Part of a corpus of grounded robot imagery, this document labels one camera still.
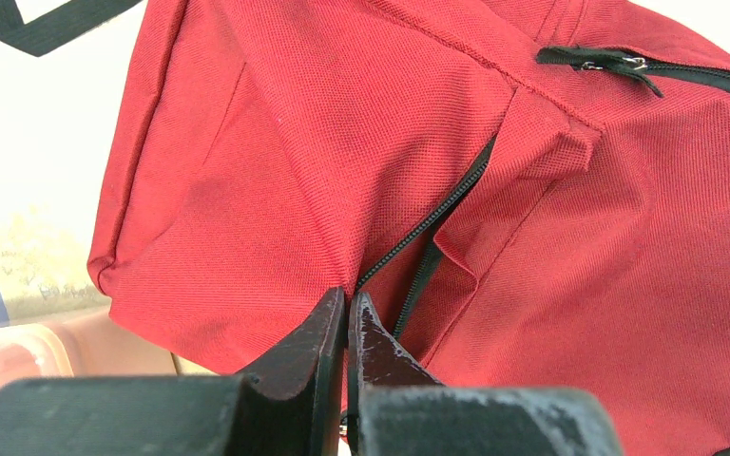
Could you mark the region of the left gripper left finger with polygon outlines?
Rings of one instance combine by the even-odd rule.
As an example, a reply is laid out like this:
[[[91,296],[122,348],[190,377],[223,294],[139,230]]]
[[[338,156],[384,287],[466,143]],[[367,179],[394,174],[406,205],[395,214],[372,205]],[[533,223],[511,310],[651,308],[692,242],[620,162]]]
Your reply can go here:
[[[0,455],[334,455],[345,294],[234,375],[40,377],[0,389]]]

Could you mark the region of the red student backpack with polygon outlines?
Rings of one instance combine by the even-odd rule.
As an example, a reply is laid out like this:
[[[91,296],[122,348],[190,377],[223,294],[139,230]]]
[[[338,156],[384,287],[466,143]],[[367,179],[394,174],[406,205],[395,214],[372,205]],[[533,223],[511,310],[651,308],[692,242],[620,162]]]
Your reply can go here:
[[[341,286],[448,384],[730,455],[730,54],[628,1],[151,1],[87,270],[214,372]]]

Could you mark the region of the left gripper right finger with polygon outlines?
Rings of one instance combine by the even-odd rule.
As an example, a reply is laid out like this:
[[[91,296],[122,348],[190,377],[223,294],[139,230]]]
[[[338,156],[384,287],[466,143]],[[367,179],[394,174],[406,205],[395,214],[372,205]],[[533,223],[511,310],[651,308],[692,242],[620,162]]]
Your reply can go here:
[[[354,455],[620,455],[593,395],[443,385],[384,328],[368,294],[349,320],[347,440]]]

